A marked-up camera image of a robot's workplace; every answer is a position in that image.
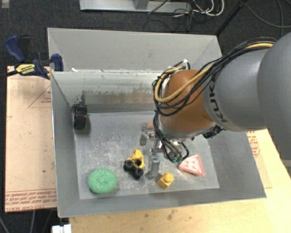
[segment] blue clamp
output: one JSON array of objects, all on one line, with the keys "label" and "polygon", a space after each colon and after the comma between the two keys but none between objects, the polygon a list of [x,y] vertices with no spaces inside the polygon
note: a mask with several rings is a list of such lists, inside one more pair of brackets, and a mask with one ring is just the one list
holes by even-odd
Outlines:
[{"label": "blue clamp", "polygon": [[22,76],[34,75],[49,79],[49,71],[44,68],[43,64],[54,63],[55,71],[64,70],[63,61],[59,54],[53,54],[47,61],[40,62],[39,60],[34,59],[31,63],[25,63],[26,57],[18,46],[17,35],[9,37],[4,44],[8,52],[18,60],[14,69]]}]

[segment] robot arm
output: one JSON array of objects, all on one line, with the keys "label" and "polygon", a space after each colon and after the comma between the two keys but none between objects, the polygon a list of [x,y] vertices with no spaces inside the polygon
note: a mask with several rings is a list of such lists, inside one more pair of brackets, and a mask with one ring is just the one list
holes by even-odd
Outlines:
[{"label": "robot arm", "polygon": [[168,145],[209,132],[269,129],[291,160],[291,33],[240,44],[200,70],[166,70],[154,83],[154,126]]}]

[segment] black cable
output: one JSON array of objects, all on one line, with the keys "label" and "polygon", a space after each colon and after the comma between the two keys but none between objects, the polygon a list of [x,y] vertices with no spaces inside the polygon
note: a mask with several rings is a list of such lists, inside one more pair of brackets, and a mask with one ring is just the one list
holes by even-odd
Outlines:
[{"label": "black cable", "polygon": [[[236,57],[238,57],[241,54],[244,54],[248,51],[253,51],[253,50],[259,50],[259,49],[264,49],[267,47],[254,47],[251,49],[245,49],[247,46],[253,45],[255,43],[273,43],[273,41],[269,41],[269,38],[267,39],[267,41],[254,41],[254,40],[250,40],[247,42],[244,42],[240,45],[238,45],[235,49],[233,49],[232,51],[230,51],[230,53],[227,56],[221,57],[219,60],[215,61],[215,63],[213,64],[213,66],[203,75],[203,77],[194,85],[194,87],[190,90],[190,92],[183,97],[182,99],[180,99],[178,102],[173,103],[173,104],[168,104],[167,106],[163,106],[162,103],[157,102],[156,100],[154,100],[156,106],[157,106],[157,110],[158,112],[162,115],[162,116],[172,116],[174,114],[176,114],[177,112],[179,112],[182,108],[184,108],[185,106],[187,106],[188,100],[190,98],[190,96],[210,77],[212,76],[214,73],[216,73],[217,71],[221,70],[223,67],[225,67],[227,65],[227,63],[229,63],[232,59],[235,59]],[[206,65],[204,65],[202,69],[204,69],[206,66],[208,66],[210,63],[207,63]],[[171,113],[164,113],[161,111],[161,109],[170,109],[170,108],[174,108],[175,110]]]},{"label": "black cable", "polygon": [[18,72],[16,70],[5,73],[3,75],[0,75],[0,80],[5,79],[5,78],[10,77],[10,76],[13,76],[15,74],[18,74]]},{"label": "black cable", "polygon": [[164,2],[162,2],[158,7],[156,7],[155,9],[153,9],[152,11],[150,11],[148,14],[151,14],[155,11],[157,11],[158,9],[160,9],[165,3],[167,3],[168,0],[165,0]]}]

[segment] clamp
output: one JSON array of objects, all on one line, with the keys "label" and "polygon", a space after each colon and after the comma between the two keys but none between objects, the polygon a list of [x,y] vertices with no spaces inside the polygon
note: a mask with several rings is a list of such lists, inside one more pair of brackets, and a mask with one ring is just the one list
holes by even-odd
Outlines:
[{"label": "clamp", "polygon": [[25,62],[26,57],[24,56],[22,49],[19,47],[18,42],[22,42],[22,46],[27,46],[29,43],[29,37],[24,36],[17,40],[17,35],[9,37],[5,41],[5,47],[8,52],[14,56],[18,63],[14,66],[14,71],[7,73],[7,76],[14,74],[20,74],[21,76],[38,76],[45,79],[50,79],[50,73],[44,68],[44,65],[54,63],[54,71],[63,71],[64,65],[62,58],[59,54],[53,54],[49,60],[39,61],[33,59],[32,62]]}]

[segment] metal stand base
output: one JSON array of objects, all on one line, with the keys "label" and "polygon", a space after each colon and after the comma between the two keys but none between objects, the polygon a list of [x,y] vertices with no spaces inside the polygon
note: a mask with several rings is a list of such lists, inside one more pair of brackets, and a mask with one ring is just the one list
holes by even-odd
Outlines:
[{"label": "metal stand base", "polygon": [[[92,11],[131,11],[131,12],[151,12],[162,4],[162,1],[149,1],[145,9],[136,9],[134,0],[80,0],[80,10]],[[190,10],[191,6],[186,2],[166,2],[155,12],[183,13],[182,10]]]}]

